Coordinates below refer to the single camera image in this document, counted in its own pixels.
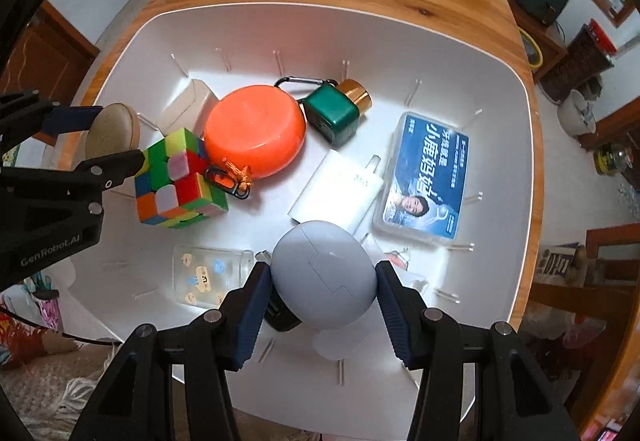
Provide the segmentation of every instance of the green perfume bottle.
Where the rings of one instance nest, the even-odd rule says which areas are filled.
[[[275,86],[285,82],[319,85],[300,103],[305,109],[306,121],[332,146],[344,144],[356,133],[360,116],[372,105],[369,93],[355,80],[338,84],[335,80],[287,76],[279,79]]]

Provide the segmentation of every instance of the orange round case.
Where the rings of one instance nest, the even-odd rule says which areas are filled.
[[[248,166],[254,179],[286,167],[302,148],[306,121],[296,100],[271,85],[234,90],[207,118],[204,143],[212,163]]]

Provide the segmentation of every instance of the white power adapter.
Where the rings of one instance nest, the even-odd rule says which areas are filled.
[[[289,211],[299,223],[326,221],[353,234],[382,188],[380,157],[362,167],[330,150]]]

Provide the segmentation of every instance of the wooden door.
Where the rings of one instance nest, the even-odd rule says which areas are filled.
[[[71,104],[98,52],[45,0],[14,47],[0,76],[0,93],[33,88],[43,98]],[[35,137],[55,144],[46,134]]]

